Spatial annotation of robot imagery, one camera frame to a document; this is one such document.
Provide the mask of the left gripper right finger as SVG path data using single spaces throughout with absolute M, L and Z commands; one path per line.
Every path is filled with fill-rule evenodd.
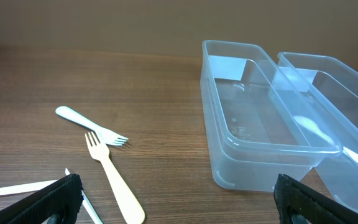
M 358 213 L 286 174 L 278 175 L 273 197 L 280 224 L 358 224 Z

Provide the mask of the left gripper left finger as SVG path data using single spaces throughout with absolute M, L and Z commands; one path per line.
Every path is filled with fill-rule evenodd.
M 83 201 L 78 174 L 67 175 L 0 210 L 0 224 L 74 224 Z

